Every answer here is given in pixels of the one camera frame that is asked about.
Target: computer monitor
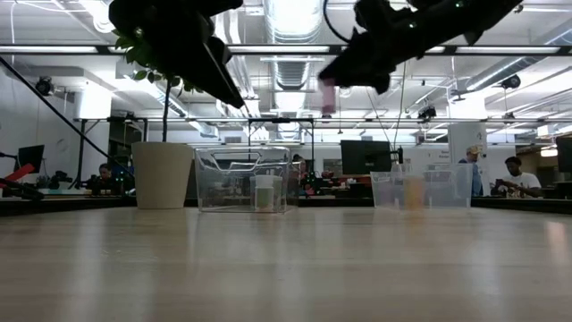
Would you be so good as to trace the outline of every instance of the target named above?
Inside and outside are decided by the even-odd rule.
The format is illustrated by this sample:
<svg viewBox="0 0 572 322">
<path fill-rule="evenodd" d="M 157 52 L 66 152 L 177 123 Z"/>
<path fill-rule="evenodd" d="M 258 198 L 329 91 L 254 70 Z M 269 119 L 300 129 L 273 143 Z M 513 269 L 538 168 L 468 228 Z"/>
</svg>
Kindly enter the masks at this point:
<svg viewBox="0 0 572 322">
<path fill-rule="evenodd" d="M 349 175 L 391 171 L 390 142 L 342 140 L 341 167 Z"/>
<path fill-rule="evenodd" d="M 572 173 L 572 138 L 556 138 L 558 171 Z"/>
<path fill-rule="evenodd" d="M 39 168 L 42 166 L 44 157 L 44 146 L 34 146 L 18 149 L 18 159 L 14 162 L 14 171 L 30 164 L 34 167 L 31 174 L 39 174 Z"/>
</svg>

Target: ceiling light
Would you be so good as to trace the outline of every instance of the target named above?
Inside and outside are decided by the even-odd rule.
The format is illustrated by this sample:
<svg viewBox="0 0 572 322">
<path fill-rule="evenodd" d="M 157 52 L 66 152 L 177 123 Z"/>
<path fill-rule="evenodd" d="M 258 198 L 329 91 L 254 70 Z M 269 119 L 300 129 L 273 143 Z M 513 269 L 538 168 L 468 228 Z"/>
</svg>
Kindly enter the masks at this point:
<svg viewBox="0 0 572 322">
<path fill-rule="evenodd" d="M 551 149 L 543 149 L 540 151 L 541 157 L 556 157 L 558 155 L 558 150 L 551 148 Z"/>
<path fill-rule="evenodd" d="M 428 53 L 428 54 L 440 54 L 444 51 L 445 51 L 444 46 L 437 46 L 437 47 L 433 47 L 433 48 L 427 50 L 426 53 Z"/>
<path fill-rule="evenodd" d="M 0 54 L 96 54 L 93 46 L 0 46 Z"/>
<path fill-rule="evenodd" d="M 514 47 L 459 47 L 457 54 L 522 54 L 522 55 L 535 55 L 535 54 L 554 54 L 559 51 L 559 47 L 530 47 L 530 46 L 514 46 Z"/>
<path fill-rule="evenodd" d="M 248 45 L 248 46 L 228 46 L 229 50 L 235 55 L 251 54 L 251 55 L 264 55 L 264 54 L 297 54 L 297 53 L 328 53 L 329 46 L 303 46 L 303 45 Z"/>
<path fill-rule="evenodd" d="M 260 61 L 263 63 L 312 63 L 312 62 L 324 62 L 325 59 L 322 57 L 283 57 L 283 56 L 274 56 L 274 57 L 261 57 Z"/>
</svg>

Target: table surface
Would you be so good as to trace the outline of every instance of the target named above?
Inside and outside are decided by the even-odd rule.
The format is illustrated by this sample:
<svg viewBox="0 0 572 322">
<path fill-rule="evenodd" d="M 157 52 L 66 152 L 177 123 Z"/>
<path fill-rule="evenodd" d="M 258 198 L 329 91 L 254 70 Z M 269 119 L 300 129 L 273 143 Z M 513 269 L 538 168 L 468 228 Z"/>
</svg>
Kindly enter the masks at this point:
<svg viewBox="0 0 572 322">
<path fill-rule="evenodd" d="M 0 218 L 0 321 L 570 321 L 572 218 L 99 209 Z"/>
</svg>

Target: fluorescent light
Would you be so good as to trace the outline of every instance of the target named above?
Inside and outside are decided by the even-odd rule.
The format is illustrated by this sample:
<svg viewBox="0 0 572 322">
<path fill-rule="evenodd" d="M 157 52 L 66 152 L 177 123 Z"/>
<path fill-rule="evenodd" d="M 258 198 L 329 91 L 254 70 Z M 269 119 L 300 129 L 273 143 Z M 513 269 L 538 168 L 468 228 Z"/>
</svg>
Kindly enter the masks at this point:
<svg viewBox="0 0 572 322">
<path fill-rule="evenodd" d="M 558 150 L 557 149 L 544 149 L 540 151 L 540 155 L 541 157 L 555 157 L 558 155 Z"/>
<path fill-rule="evenodd" d="M 303 45 L 248 45 L 248 46 L 228 46 L 229 50 L 236 55 L 240 54 L 276 54 L 276 53 L 328 53 L 329 46 L 303 46 Z"/>
<path fill-rule="evenodd" d="M 554 8 L 533 8 L 525 6 L 522 11 L 524 13 L 569 13 L 569 9 L 554 9 Z"/>
<path fill-rule="evenodd" d="M 444 46 L 437 46 L 437 47 L 433 47 L 429 50 L 426 51 L 426 53 L 431 53 L 431 54 L 440 54 L 442 52 L 445 51 L 445 47 Z"/>
<path fill-rule="evenodd" d="M 325 59 L 322 57 L 262 57 L 260 61 L 263 63 L 278 63 L 278 62 L 300 62 L 300 63 L 312 63 L 312 62 L 323 62 Z"/>
<path fill-rule="evenodd" d="M 459 47 L 457 48 L 457 54 L 554 54 L 559 51 L 559 47 Z"/>
<path fill-rule="evenodd" d="M 212 122 L 212 123 L 244 123 L 248 122 L 247 118 L 194 118 L 197 122 Z"/>
<path fill-rule="evenodd" d="M 0 54 L 96 54 L 93 46 L 0 46 Z"/>
<path fill-rule="evenodd" d="M 121 48 L 115 49 L 115 47 L 109 46 L 107 49 L 108 49 L 109 52 L 112 53 L 112 54 L 125 54 L 126 51 L 128 51 L 128 50 L 131 49 L 131 47 L 129 47 L 129 48 L 127 48 L 127 49 L 121 49 Z"/>
</svg>

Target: hanging wire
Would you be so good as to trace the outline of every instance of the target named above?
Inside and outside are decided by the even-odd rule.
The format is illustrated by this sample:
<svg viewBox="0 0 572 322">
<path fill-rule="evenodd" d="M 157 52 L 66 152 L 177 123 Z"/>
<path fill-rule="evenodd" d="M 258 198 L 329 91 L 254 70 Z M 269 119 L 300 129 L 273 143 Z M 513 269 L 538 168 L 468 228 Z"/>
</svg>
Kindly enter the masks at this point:
<svg viewBox="0 0 572 322">
<path fill-rule="evenodd" d="M 400 130 L 401 115 L 403 114 L 403 100 L 405 97 L 405 75 L 408 68 L 408 62 L 403 62 L 403 82 L 401 83 L 401 102 L 400 102 L 400 115 L 397 118 L 397 126 L 395 127 L 395 137 L 393 138 L 393 147 L 397 144 L 397 133 Z"/>
<path fill-rule="evenodd" d="M 387 139 L 387 142 L 390 144 L 390 147 L 391 147 L 390 137 L 387 135 L 387 131 L 385 131 L 385 127 L 383 126 L 382 120 L 379 118 L 379 114 L 377 113 L 377 109 L 375 108 L 374 101 L 372 100 L 372 97 L 371 97 L 371 95 L 369 94 L 369 88 L 366 88 L 366 93 L 367 93 L 367 97 L 369 98 L 369 102 L 372 104 L 372 108 L 374 109 L 375 118 L 376 118 L 377 121 L 379 122 L 379 126 L 382 127 L 383 134 L 385 134 L 385 139 Z"/>
<path fill-rule="evenodd" d="M 323 8 L 323 16 L 324 16 L 324 20 L 325 23 L 328 25 L 328 28 L 332 31 L 333 35 L 335 37 L 337 37 L 339 40 L 345 42 L 345 43 L 349 43 L 349 39 L 343 37 L 340 32 L 338 32 L 333 26 L 332 26 L 332 22 L 330 21 L 330 17 L 328 16 L 328 3 L 329 0 L 324 0 L 324 8 Z"/>
</svg>

